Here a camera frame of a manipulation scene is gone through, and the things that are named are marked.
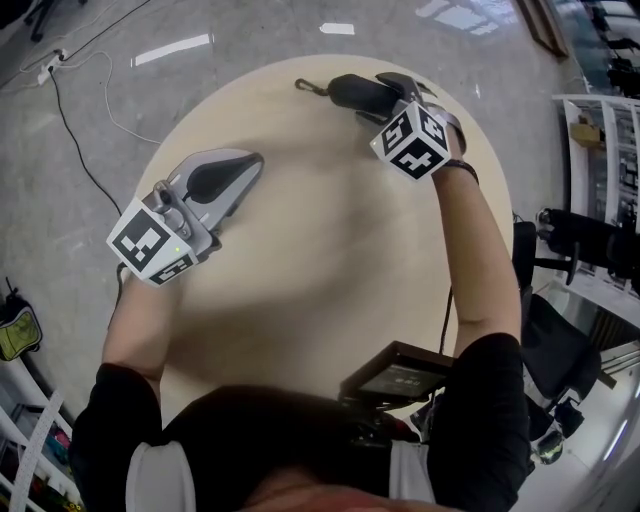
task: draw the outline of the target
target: black sleeve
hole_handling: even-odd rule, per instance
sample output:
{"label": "black sleeve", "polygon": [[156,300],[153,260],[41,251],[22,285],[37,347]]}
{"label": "black sleeve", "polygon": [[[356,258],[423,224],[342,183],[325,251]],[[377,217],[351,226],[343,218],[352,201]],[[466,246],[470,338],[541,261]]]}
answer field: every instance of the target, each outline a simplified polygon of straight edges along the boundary
{"label": "black sleeve", "polygon": [[133,370],[103,364],[69,450],[88,512],[125,510],[131,455],[142,442],[156,444],[161,430],[160,406],[149,383]]}
{"label": "black sleeve", "polygon": [[527,405],[517,340],[492,334],[453,364],[435,413],[427,467],[436,502],[506,512],[529,459]]}

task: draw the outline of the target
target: forearm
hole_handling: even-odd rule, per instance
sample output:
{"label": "forearm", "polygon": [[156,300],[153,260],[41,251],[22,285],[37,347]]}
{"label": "forearm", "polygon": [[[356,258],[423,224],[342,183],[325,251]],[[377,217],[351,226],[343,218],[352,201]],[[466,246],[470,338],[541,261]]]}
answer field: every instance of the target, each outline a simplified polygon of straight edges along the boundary
{"label": "forearm", "polygon": [[154,288],[131,276],[111,320],[102,361],[137,371],[158,393],[181,295],[179,278]]}
{"label": "forearm", "polygon": [[486,334],[520,339],[520,295],[493,214],[473,176],[459,168],[434,175],[459,332],[455,355]]}

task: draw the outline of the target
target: black cable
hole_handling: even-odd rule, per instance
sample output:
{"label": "black cable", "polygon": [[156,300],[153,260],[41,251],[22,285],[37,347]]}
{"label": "black cable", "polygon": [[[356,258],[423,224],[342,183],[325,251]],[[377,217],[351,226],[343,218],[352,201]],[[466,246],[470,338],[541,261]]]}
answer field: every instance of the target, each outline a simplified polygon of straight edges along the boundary
{"label": "black cable", "polygon": [[[56,82],[56,79],[53,76],[51,68],[49,69],[49,75],[51,75],[51,80],[53,81],[53,85],[54,85],[54,87],[56,89],[56,98],[58,100],[58,109],[60,109],[60,116],[62,117],[62,122],[64,123],[64,126],[67,129],[67,131],[69,132],[69,135],[71,135],[71,138],[73,139],[73,142],[75,142],[75,144],[76,144],[76,149],[78,150],[78,156],[80,157],[80,163],[82,164],[82,168],[84,169],[84,172],[87,173],[87,176],[89,176],[91,181],[93,181],[94,185],[96,187],[98,187],[100,189],[100,191],[105,196],[107,196],[109,201],[111,201],[111,203],[113,204],[114,208],[118,212],[118,217],[122,217],[122,211],[120,211],[120,207],[115,202],[113,197],[111,197],[111,194],[109,194],[109,192],[107,192],[104,189],[104,187],[102,185],[100,185],[100,183],[98,183],[98,181],[89,172],[89,169],[87,169],[87,166],[84,163],[84,158],[82,158],[82,152],[80,151],[80,145],[78,144],[78,140],[76,139],[75,135],[73,135],[73,132],[71,131],[71,128],[69,128],[69,125],[67,124],[67,119],[64,117],[64,112],[62,111],[62,104],[60,103],[60,90],[58,89],[58,83]],[[116,267],[116,279],[118,280],[118,296],[116,297],[116,304],[113,307],[113,313],[111,313],[111,319],[109,320],[109,325],[111,325],[111,320],[113,320],[113,315],[116,312],[116,308],[118,307],[118,303],[120,302],[120,297],[122,296],[122,275],[121,275],[121,273],[122,273],[122,270],[124,269],[124,267],[125,267],[124,263],[120,263]]]}
{"label": "black cable", "polygon": [[[64,61],[68,61],[69,59],[71,59],[74,55],[76,55],[77,53],[79,53],[80,51],[84,50],[89,44],[91,44],[93,41],[95,41],[96,39],[98,39],[98,37],[100,37],[102,34],[104,34],[107,30],[113,28],[115,25],[117,25],[118,23],[120,23],[123,19],[125,19],[127,16],[133,14],[134,12],[136,12],[138,9],[140,9],[141,7],[144,7],[145,5],[147,5],[149,2],[151,2],[151,0],[145,0],[144,2],[142,2],[138,7],[136,7],[135,9],[132,9],[131,11],[129,11],[128,13],[126,13],[124,16],[118,18],[116,21],[114,21],[111,25],[109,25],[107,28],[105,28],[104,30],[102,30],[101,32],[98,32],[95,36],[93,36],[91,39],[89,39],[86,43],[84,43],[80,48],[78,48],[76,51],[74,51],[71,55],[69,55],[66,59],[64,59]],[[50,52],[47,52],[46,54],[44,54],[42,57],[40,57],[39,59],[34,60],[31,64],[25,66],[26,69],[30,68],[31,66],[33,66],[34,64],[37,64],[38,62],[43,61],[44,59],[46,59],[47,57],[49,57],[51,54],[59,52],[60,50],[51,50]],[[14,78],[16,78],[17,76],[20,75],[20,71],[14,73],[10,78],[8,78],[7,80],[5,80],[2,85],[0,85],[0,89],[4,88],[5,85],[7,85],[9,82],[11,82]]]}
{"label": "black cable", "polygon": [[93,36],[91,39],[89,39],[86,43],[84,43],[80,48],[78,48],[75,52],[73,52],[71,55],[69,55],[65,61],[68,61],[69,59],[71,59],[74,55],[76,55],[77,53],[81,52],[82,50],[84,50],[89,44],[91,44],[93,41],[95,41],[96,39],[98,39],[102,34],[104,34],[107,30],[109,30],[110,28],[112,28],[113,26],[117,25],[118,23],[120,23],[123,19],[125,19],[126,17],[130,16],[131,14],[133,14],[134,12],[136,12],[138,9],[140,9],[141,7],[144,7],[145,5],[147,5],[149,2],[151,2],[151,0],[145,0],[144,2],[142,2],[138,7],[136,7],[135,9],[132,9],[131,11],[129,11],[127,14],[125,14],[124,16],[122,16],[121,18],[118,18],[116,21],[114,21],[111,25],[109,25],[107,28],[105,28],[104,30],[102,30],[101,32],[98,32],[95,36]]}
{"label": "black cable", "polygon": [[444,315],[442,324],[442,334],[440,335],[440,350],[438,354],[444,353],[444,340],[447,337],[447,327],[449,326],[449,316],[451,315],[451,304],[453,303],[453,288],[449,287],[449,298],[447,299],[447,312]]}
{"label": "black cable", "polygon": [[120,298],[122,297],[122,287],[124,283],[122,281],[122,271],[127,268],[127,266],[120,262],[116,267],[116,279],[118,280],[118,295],[116,296],[116,303],[113,306],[113,312],[111,313],[111,318],[109,319],[109,327],[111,327],[111,322],[113,322],[113,315],[116,314],[116,309],[118,309],[118,304],[120,304]]}
{"label": "black cable", "polygon": [[67,119],[64,117],[64,112],[62,111],[62,104],[60,103],[60,90],[58,89],[58,83],[56,82],[55,77],[53,76],[53,73],[51,72],[52,70],[49,69],[49,75],[51,75],[51,80],[53,81],[53,85],[56,89],[56,98],[58,100],[58,108],[60,109],[60,116],[62,117],[62,122],[64,123],[64,127],[67,129],[67,131],[69,132],[69,135],[71,135],[71,138],[73,139],[73,142],[75,142],[76,144],[76,149],[78,150],[78,156],[80,157],[80,163],[82,164],[82,168],[84,169],[84,172],[87,173],[87,176],[89,176],[89,178],[91,179],[91,181],[93,181],[93,184],[98,187],[100,189],[100,191],[107,196],[107,199],[109,199],[109,201],[111,201],[111,203],[113,204],[114,208],[116,209],[116,211],[118,212],[118,216],[122,216],[122,212],[120,211],[120,207],[118,206],[118,204],[115,202],[115,200],[113,199],[113,197],[111,197],[111,194],[109,194],[109,192],[107,192],[104,187],[102,185],[100,185],[100,183],[98,183],[98,180],[96,180],[93,175],[89,172],[89,169],[87,169],[86,164],[84,163],[84,158],[82,158],[82,151],[80,151],[80,145],[78,144],[78,140],[76,139],[75,135],[73,134],[73,132],[71,131],[71,128],[69,128],[69,125],[67,124]]}

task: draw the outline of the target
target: person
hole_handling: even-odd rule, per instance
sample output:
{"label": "person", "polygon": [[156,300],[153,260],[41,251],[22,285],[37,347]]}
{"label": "person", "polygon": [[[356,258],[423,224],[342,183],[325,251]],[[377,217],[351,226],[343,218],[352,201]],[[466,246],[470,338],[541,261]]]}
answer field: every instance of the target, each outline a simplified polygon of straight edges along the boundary
{"label": "person", "polygon": [[356,443],[357,413],[336,401],[248,386],[217,389],[162,429],[180,278],[132,277],[70,448],[88,512],[509,510],[529,460],[517,281],[474,175],[450,163],[433,180],[459,325],[428,446]]}

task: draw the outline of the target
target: display screen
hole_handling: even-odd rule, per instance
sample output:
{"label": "display screen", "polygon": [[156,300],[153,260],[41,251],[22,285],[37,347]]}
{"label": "display screen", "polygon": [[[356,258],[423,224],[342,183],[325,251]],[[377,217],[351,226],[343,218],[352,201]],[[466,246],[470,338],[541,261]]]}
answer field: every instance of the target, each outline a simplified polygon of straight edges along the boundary
{"label": "display screen", "polygon": [[361,391],[417,398],[434,388],[444,375],[393,364],[360,387]]}

